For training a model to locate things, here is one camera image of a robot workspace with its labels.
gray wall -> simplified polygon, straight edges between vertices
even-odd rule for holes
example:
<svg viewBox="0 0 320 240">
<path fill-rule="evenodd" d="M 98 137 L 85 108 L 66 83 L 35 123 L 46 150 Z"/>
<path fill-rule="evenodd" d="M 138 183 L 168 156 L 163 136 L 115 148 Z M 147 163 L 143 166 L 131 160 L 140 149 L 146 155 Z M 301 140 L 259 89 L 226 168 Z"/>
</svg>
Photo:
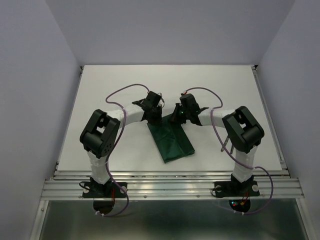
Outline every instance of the gray wall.
<svg viewBox="0 0 320 240">
<path fill-rule="evenodd" d="M 46 0 L 80 64 L 258 64 L 294 0 Z"/>
<path fill-rule="evenodd" d="M 320 226 L 320 1 L 297 0 L 259 67 L 290 173 Z"/>
<path fill-rule="evenodd" d="M 29 239 L 79 65 L 44 0 L 0 3 L 0 239 Z"/>
</svg>

green cloth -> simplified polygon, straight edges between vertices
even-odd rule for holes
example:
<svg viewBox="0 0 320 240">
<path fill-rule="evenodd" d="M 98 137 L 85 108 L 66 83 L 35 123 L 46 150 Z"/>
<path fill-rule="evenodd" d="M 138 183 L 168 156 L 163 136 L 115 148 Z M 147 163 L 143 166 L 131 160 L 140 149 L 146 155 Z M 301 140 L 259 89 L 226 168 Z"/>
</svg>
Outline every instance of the green cloth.
<svg viewBox="0 0 320 240">
<path fill-rule="evenodd" d="M 161 125 L 147 124 L 164 163 L 195 153 L 181 124 L 170 122 L 171 114 L 162 118 Z"/>
</svg>

purple cable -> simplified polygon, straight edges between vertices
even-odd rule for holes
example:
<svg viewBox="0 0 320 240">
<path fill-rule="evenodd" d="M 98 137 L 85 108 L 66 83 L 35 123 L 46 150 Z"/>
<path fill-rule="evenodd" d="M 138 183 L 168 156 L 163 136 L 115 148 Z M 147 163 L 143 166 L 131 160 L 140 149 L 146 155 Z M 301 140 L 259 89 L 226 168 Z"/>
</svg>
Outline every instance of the purple cable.
<svg viewBox="0 0 320 240">
<path fill-rule="evenodd" d="M 229 155 L 229 157 L 230 157 L 233 161 L 235 161 L 237 164 L 239 164 L 239 165 L 241 165 L 241 166 L 243 166 L 243 167 L 245 167 L 245 168 L 247 168 L 247 169 L 250 169 L 250 170 L 253 170 L 253 169 L 262 169 L 262 170 L 267 174 L 267 176 L 269 177 L 270 183 L 271 183 L 271 193 L 270 193 L 270 197 L 269 197 L 268 201 L 266 202 L 266 204 L 265 204 L 262 208 L 260 208 L 260 209 L 258 209 L 258 210 L 255 210 L 255 211 L 252 211 L 252 212 L 246 212 L 246 213 L 242 213 L 242 214 L 244 214 L 244 215 L 252 215 L 252 214 L 256 214 L 256 213 L 262 211 L 263 209 L 265 209 L 265 208 L 270 204 L 270 202 L 271 202 L 271 200 L 272 200 L 272 197 L 273 197 L 273 195 L 274 195 L 274 182 L 273 182 L 273 180 L 272 180 L 272 178 L 271 178 L 270 173 L 269 173 L 265 168 L 263 168 L 262 166 L 250 167 L 250 166 L 247 166 L 247 165 L 243 164 L 242 162 L 239 162 L 234 156 L 232 156 L 232 154 L 228 151 L 228 149 L 227 149 L 226 146 L 224 145 L 224 143 L 223 143 L 223 141 L 222 141 L 222 139 L 221 139 L 221 137 L 220 137 L 220 135 L 219 135 L 219 133 L 218 133 L 217 127 L 216 127 L 216 125 L 215 125 L 215 123 L 214 123 L 213 113 L 214 113 L 214 110 L 215 110 L 215 109 L 220 109 L 220 108 L 223 107 L 224 104 L 223 104 L 222 99 L 221 99 L 215 92 L 213 92 L 213 91 L 211 91 L 210 89 L 205 88 L 205 87 L 192 87 L 192 88 L 187 89 L 186 91 L 188 92 L 189 90 L 193 90 L 193 89 L 203 89 L 203 90 L 206 90 L 206 91 L 214 94 L 214 95 L 220 100 L 221 105 L 212 108 L 212 110 L 211 110 L 211 112 L 210 112 L 210 118 L 211 118 L 211 123 L 212 123 L 213 130 L 214 130 L 214 132 L 215 132 L 215 135 L 216 135 L 216 137 L 218 138 L 220 144 L 222 145 L 222 148 L 223 148 L 224 151 Z"/>
<path fill-rule="evenodd" d="M 122 128 L 121 128 L 121 131 L 120 131 L 120 133 L 119 133 L 118 138 L 116 139 L 116 141 L 115 141 L 115 143 L 114 143 L 114 145 L 113 145 L 113 148 L 111 149 L 108 157 L 107 157 L 106 160 L 105 160 L 105 169 L 106 169 L 106 172 L 108 173 L 110 179 L 113 181 L 113 183 L 125 194 L 125 197 L 126 197 L 126 205 L 125 205 L 125 206 L 123 207 L 123 209 L 121 209 L 120 211 L 118 211 L 118 212 L 116 212 L 116 213 L 114 213 L 114 214 L 110 214 L 110 215 L 102 215 L 101 213 L 99 213 L 99 212 L 97 211 L 96 214 L 98 214 L 98 215 L 100 215 L 100 216 L 102 216 L 102 217 L 114 217 L 114 216 L 117 216 L 117 215 L 121 214 L 124 210 L 126 210 L 126 208 L 127 208 L 128 205 L 129 205 L 129 196 L 128 196 L 128 194 L 127 194 L 127 191 L 125 191 L 125 190 L 116 182 L 116 180 L 114 179 L 114 176 L 111 174 L 111 172 L 110 172 L 110 170 L 109 170 L 109 167 L 108 167 L 108 164 L 107 164 L 108 161 L 109 161 L 109 158 L 110 158 L 111 153 L 113 152 L 113 150 L 114 150 L 115 147 L 117 146 L 117 144 L 118 144 L 118 142 L 119 142 L 122 134 L 124 133 L 125 126 L 126 126 L 126 120 L 127 120 L 127 112 L 126 112 L 126 110 L 124 109 L 124 106 L 122 106 L 120 103 L 115 102 L 115 101 L 108 101 L 108 99 L 109 99 L 111 96 L 113 96 L 114 94 L 116 94 L 116 93 L 118 93 L 118 92 L 120 92 L 120 91 L 122 91 L 122 90 L 124 90 L 124 89 L 133 87 L 133 86 L 142 86 L 142 87 L 146 88 L 148 92 L 150 91 L 149 88 L 147 88 L 147 86 L 145 86 L 145 85 L 143 85 L 143 84 L 140 84 L 140 83 L 135 83 L 135 84 L 131 84 L 131 85 L 125 86 L 125 87 L 123 87 L 123 88 L 120 88 L 119 90 L 111 93 L 109 96 L 107 96 L 107 97 L 105 98 L 105 102 L 106 102 L 107 104 L 115 104 L 115 105 L 119 106 L 119 107 L 122 109 L 122 111 L 123 111 L 123 124 L 122 124 Z"/>
</svg>

